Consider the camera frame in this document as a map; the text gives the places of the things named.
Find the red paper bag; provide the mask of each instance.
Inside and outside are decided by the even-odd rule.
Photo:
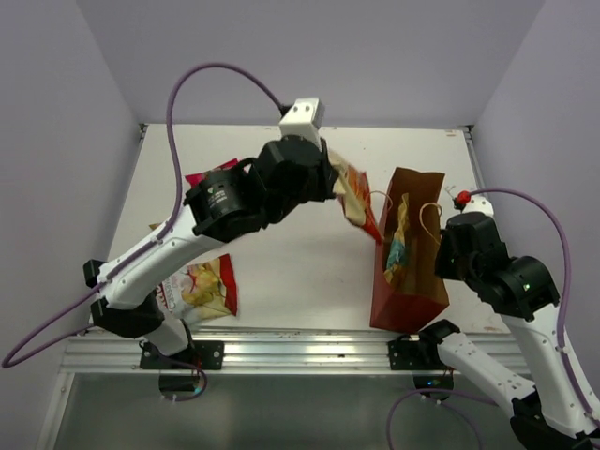
[[[383,242],[375,246],[375,274],[370,326],[399,333],[417,333],[448,305],[443,280],[435,276],[438,243],[423,229],[419,211],[424,203],[436,202],[443,185],[443,173],[417,172],[396,168],[387,194],[391,208],[384,208],[379,222]],[[394,232],[398,228],[398,206],[404,193],[409,194],[410,228],[406,233],[408,263],[406,276],[393,288],[383,272]],[[423,210],[423,224],[434,236],[440,235],[436,208]]]

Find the white wall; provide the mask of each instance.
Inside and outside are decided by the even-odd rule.
[[[260,76],[288,101],[320,96],[327,125],[474,123],[543,0],[78,0],[127,102],[164,122],[200,62]],[[263,95],[211,71],[184,87],[185,123],[273,123]]]
[[[530,192],[564,224],[573,253],[567,329],[600,390],[600,2],[547,0],[475,127],[486,185]],[[557,234],[523,201],[494,197],[515,253],[537,256],[563,285]]]
[[[138,131],[74,1],[0,2],[0,60],[4,357],[86,291],[82,264],[107,254]],[[86,315],[84,307],[52,335]],[[0,370],[2,448],[34,447],[61,351]]]

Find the white tabletop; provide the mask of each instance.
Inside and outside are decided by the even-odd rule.
[[[386,191],[396,166],[446,173],[444,185],[475,188],[464,135],[459,130],[326,127],[322,136],[352,164],[367,171],[373,190]],[[175,128],[183,174],[203,172],[232,158],[257,156],[278,139],[277,127],[198,126]],[[184,180],[184,191],[188,184]],[[116,258],[142,239],[148,225],[173,207],[174,181],[164,125],[150,125],[112,242]],[[379,218],[385,198],[373,195]],[[442,193],[442,224],[454,215]],[[297,207],[284,221],[244,236],[217,254],[232,255],[239,288],[237,317],[205,326],[368,330],[375,247],[352,227],[338,202]],[[507,332],[500,317],[462,283],[447,281],[450,307],[441,315],[469,333]]]

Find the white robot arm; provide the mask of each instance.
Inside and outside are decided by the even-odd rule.
[[[322,119],[317,98],[296,100],[280,121],[282,138],[268,142],[258,157],[207,174],[186,193],[166,233],[168,221],[113,261],[89,261],[87,285],[102,284],[91,306],[94,324],[124,338],[144,337],[163,355],[188,362],[189,330],[158,309],[156,286],[205,252],[279,223],[300,203],[335,197],[338,173],[319,136]],[[141,248],[146,249],[141,257],[111,277],[114,267]]]
[[[522,351],[532,381],[478,349],[449,321],[435,322],[419,334],[420,352],[428,361],[458,370],[492,398],[510,418],[526,449],[591,450],[590,437],[598,437],[597,418],[586,413],[561,358],[559,295],[549,271],[535,258],[508,256],[485,197],[473,196],[461,209],[462,214],[446,224],[436,272],[441,278],[465,281],[500,314]],[[592,409],[600,412],[600,401],[568,337],[566,348],[571,349],[579,387]]]

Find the chip bag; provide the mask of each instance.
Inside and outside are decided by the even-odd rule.
[[[190,264],[156,290],[158,304],[187,324],[237,315],[237,285],[230,255]]]
[[[332,150],[328,151],[328,155],[329,163],[338,173],[334,193],[341,203],[344,216],[352,225],[362,228],[380,244],[383,237],[371,209],[367,174],[360,172]]]
[[[186,175],[186,180],[187,180],[187,182],[189,183],[190,186],[194,187],[194,186],[196,186],[198,183],[200,183],[206,177],[207,173],[215,172],[215,171],[226,171],[227,169],[230,169],[231,167],[233,167],[238,162],[239,162],[238,159],[235,157],[231,161],[227,161],[227,162],[221,164],[220,166],[217,166],[215,169],[212,169],[210,171],[201,172],[201,173],[193,173],[191,175]]]
[[[387,256],[383,276],[390,286],[396,288],[406,277],[409,265],[409,249],[407,247],[407,233],[409,222],[409,194],[402,194],[400,205],[397,208],[397,229],[394,232],[390,253]]]

